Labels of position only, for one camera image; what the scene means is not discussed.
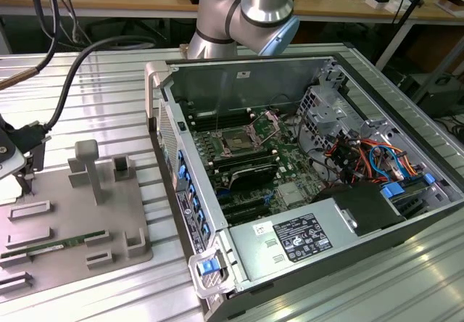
blue tab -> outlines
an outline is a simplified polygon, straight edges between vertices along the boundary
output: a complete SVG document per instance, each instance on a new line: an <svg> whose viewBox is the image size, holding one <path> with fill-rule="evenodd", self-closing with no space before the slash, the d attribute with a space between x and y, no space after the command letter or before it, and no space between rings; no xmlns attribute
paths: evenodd
<svg viewBox="0 0 464 322"><path fill-rule="evenodd" d="M197 197L194 197L194 211L197 212L200 208L200 201L198 201Z"/></svg>
<svg viewBox="0 0 464 322"><path fill-rule="evenodd" d="M204 214L202 210L198 212L198 219L200 223L204 220Z"/></svg>
<svg viewBox="0 0 464 322"><path fill-rule="evenodd" d="M219 261L216 258L205 260L198 264L200 275L205 276L220 270Z"/></svg>
<svg viewBox="0 0 464 322"><path fill-rule="evenodd" d="M179 176L179 178L184 178L186 176L186 171L187 171L187 168L185 165L182 165L180 168L179 168L179 172L177 173L177 176Z"/></svg>
<svg viewBox="0 0 464 322"><path fill-rule="evenodd" d="M210 227L207 224L203 225L203 232L206 238L210 236Z"/></svg>
<svg viewBox="0 0 464 322"><path fill-rule="evenodd" d="M389 183L383 189L382 192L386 197L391 199L397 195L400 195L405 192L405 190L398 184L398 182Z"/></svg>
<svg viewBox="0 0 464 322"><path fill-rule="evenodd" d="M428 184L435 183L435 177L433 177L430 173L426 173L423 179L425 179Z"/></svg>

blue cable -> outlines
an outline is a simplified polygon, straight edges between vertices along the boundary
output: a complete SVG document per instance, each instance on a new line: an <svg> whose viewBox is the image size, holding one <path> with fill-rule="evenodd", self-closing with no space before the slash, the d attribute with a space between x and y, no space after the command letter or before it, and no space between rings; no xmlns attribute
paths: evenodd
<svg viewBox="0 0 464 322"><path fill-rule="evenodd" d="M394 161L396 162L399 170L401 171L401 173L406 177L410 177L410 174L408 173L408 171L406 169L404 169L402 166L401 166L401 163L399 162L398 160L398 157L397 155L394 153L393 149L390 148L389 146L382 146L382 145L378 145L378 146L373 146L372 149L370 150L370 153L369 153L369 161L370 161L370 164L372 165L372 168L379 172L380 174L384 175L390 182L390 177L382 170L379 170L377 167L376 167L376 164L374 162L374 159L373 159L373 151L375 148L384 148L386 151L388 151L394 158Z"/></svg>
<svg viewBox="0 0 464 322"><path fill-rule="evenodd" d="M380 173L381 175L384 175L386 177L386 179L390 182L390 177L389 175L387 175L384 171L382 170L379 170L376 166L376 164L374 163L373 161L373 151L374 149L377 148L377 146L373 147L371 150L370 150L370 153L369 153L369 162L370 164L372 165L372 168L377 171L378 173Z"/></svg>

barcode sticker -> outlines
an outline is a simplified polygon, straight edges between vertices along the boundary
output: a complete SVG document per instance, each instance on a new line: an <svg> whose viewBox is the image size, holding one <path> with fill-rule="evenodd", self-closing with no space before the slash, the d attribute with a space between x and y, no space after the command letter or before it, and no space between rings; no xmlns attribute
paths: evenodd
<svg viewBox="0 0 464 322"><path fill-rule="evenodd" d="M270 220L264 223L259 223L253 225L253 230L256 236L263 235L266 233L269 233L270 231L273 231L273 222Z"/></svg>

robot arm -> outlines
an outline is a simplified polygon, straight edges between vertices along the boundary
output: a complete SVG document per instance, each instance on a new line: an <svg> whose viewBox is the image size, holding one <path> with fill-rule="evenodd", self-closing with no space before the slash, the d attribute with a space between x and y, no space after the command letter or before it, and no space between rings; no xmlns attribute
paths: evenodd
<svg viewBox="0 0 464 322"><path fill-rule="evenodd" d="M280 54L298 30L292 0L199 0L188 59L233 57L236 42L260 56Z"/></svg>

motherboard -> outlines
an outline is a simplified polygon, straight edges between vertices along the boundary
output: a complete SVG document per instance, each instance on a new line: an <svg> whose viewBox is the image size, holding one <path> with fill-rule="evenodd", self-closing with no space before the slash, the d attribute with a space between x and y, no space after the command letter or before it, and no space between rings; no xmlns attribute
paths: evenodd
<svg viewBox="0 0 464 322"><path fill-rule="evenodd" d="M229 126L247 118L246 125ZM201 125L191 126L192 136L229 224L306 205L324 188L289 124L276 112L248 109L232 121L210 120L213 125L202 118Z"/></svg>

